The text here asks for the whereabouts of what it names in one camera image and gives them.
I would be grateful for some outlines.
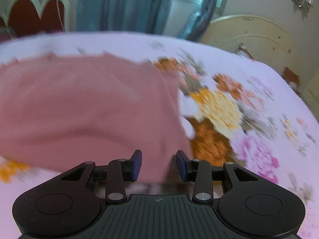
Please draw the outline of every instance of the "pink towel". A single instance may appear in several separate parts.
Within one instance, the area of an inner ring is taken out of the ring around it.
[[[48,55],[0,68],[0,155],[66,171],[143,153],[141,182],[173,182],[172,156],[192,157],[179,121],[178,78],[150,61]]]

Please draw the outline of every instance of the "bed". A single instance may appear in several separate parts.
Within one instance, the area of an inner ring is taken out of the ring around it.
[[[238,43],[245,43],[250,50],[255,40],[270,40],[267,34],[244,36],[245,31],[252,31],[251,23],[257,22],[258,17],[244,20],[241,16],[237,20],[241,20],[243,26],[246,24],[244,34],[229,34],[227,42],[223,42],[225,34],[222,34],[215,46],[232,51]],[[266,57],[258,50],[253,50],[252,56],[256,60],[266,60],[269,53],[278,50],[280,52],[276,55],[280,62],[297,70],[298,55],[289,36],[277,25],[268,23],[275,32],[273,38],[280,38],[263,43]],[[212,33],[203,37],[203,43],[213,45],[213,28],[211,24],[208,31]],[[278,74],[283,69],[281,64],[273,62],[272,65],[268,61],[274,70],[264,63],[208,45],[125,32],[42,35],[2,44],[0,63],[6,65],[48,53],[60,57],[82,57],[109,52],[134,62],[151,60],[161,71],[175,69],[181,77],[180,121],[189,138],[194,158],[205,159],[219,166],[227,161],[237,162],[292,191],[306,206],[306,218],[299,236],[317,238],[319,124],[304,102]],[[16,239],[20,236],[11,214],[14,200],[26,190],[56,175],[57,172],[52,170],[1,158],[0,231],[4,238]],[[149,194],[176,192],[174,187],[139,183],[128,190]],[[216,186],[214,197],[221,195]]]

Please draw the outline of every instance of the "black gripper base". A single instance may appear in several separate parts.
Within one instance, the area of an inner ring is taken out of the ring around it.
[[[247,239],[226,227],[210,206],[197,205],[186,195],[132,195],[106,208],[86,230],[67,239]],[[285,239],[297,239],[290,235]],[[23,235],[20,239],[35,239]]]

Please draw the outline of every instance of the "orange flower print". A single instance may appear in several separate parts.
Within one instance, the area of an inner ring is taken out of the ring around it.
[[[0,182],[10,183],[12,181],[12,177],[29,169],[30,167],[26,164],[4,159],[0,163]]]
[[[235,99],[240,99],[240,91],[242,85],[226,74],[219,73],[213,77],[214,81],[218,83],[216,86],[221,92],[229,92]]]
[[[175,58],[161,58],[153,64],[161,71],[178,71],[197,80],[201,78],[201,76],[195,71],[192,71],[188,65],[177,61]]]
[[[196,137],[191,141],[195,158],[206,160],[214,166],[223,166],[229,161],[230,157],[227,154],[232,151],[229,140],[215,131],[214,125],[208,119],[201,123],[195,119],[188,121],[196,131]]]
[[[217,82],[216,88],[221,92],[228,92],[236,101],[242,101],[244,104],[256,110],[264,108],[264,100],[257,97],[252,91],[243,88],[241,83],[232,77],[219,73],[213,76],[213,80]]]
[[[298,122],[298,124],[299,124],[300,126],[302,126],[302,128],[303,128],[304,130],[307,129],[307,125],[305,124],[305,122],[304,122],[302,119],[296,118],[296,121]]]

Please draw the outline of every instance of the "yellow flower print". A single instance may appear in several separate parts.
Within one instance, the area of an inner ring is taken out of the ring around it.
[[[290,124],[289,120],[285,119],[285,123],[286,123],[286,125],[287,125],[288,128],[291,127],[291,124]]]
[[[291,141],[294,145],[297,145],[297,144],[298,144],[297,136],[296,136],[294,133],[292,133],[290,130],[286,130],[285,133],[286,133],[286,136],[288,137],[288,139],[290,139],[290,141]]]
[[[4,159],[0,163],[0,182],[10,183],[12,177],[22,171],[28,170],[30,167],[26,164]]]
[[[231,138],[232,133],[241,128],[242,113],[237,104],[222,92],[201,89],[190,96],[199,105],[201,115],[208,118],[219,133]]]

